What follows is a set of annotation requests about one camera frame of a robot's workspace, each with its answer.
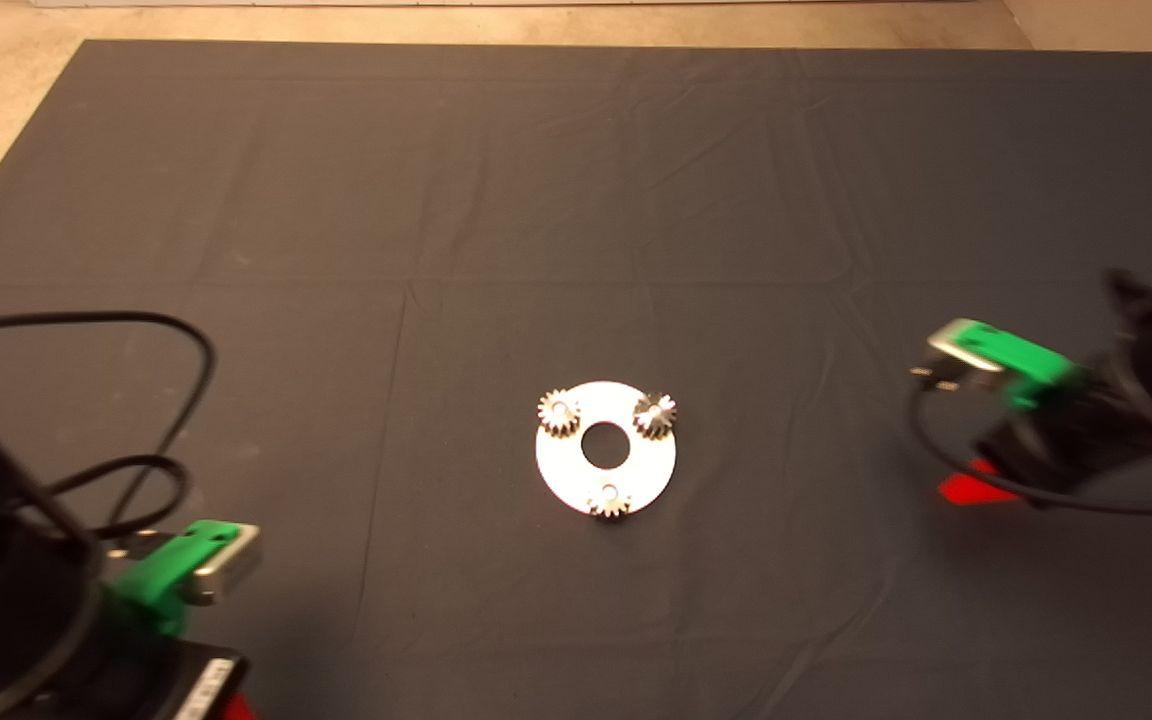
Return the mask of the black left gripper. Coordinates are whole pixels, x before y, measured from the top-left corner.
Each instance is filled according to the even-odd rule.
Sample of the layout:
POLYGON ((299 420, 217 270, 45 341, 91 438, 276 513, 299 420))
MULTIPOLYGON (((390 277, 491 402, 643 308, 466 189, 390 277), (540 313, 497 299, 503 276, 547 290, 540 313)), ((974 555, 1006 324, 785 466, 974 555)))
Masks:
POLYGON ((169 675, 161 719, 257 720, 247 702, 247 655, 214 644, 183 644, 169 675))

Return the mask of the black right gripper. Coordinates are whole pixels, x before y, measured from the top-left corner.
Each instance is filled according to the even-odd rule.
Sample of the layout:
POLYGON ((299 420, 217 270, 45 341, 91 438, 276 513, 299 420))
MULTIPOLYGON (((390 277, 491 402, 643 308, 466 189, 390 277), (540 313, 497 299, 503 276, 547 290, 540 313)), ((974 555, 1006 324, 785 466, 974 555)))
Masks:
POLYGON ((1062 469, 1029 420, 1001 420, 973 442, 973 450, 980 456, 969 462, 973 473, 955 471, 938 484, 938 493, 952 505, 1020 501, 1015 493, 992 486, 978 475, 996 473, 1026 488, 1053 493, 1062 491, 1062 469))

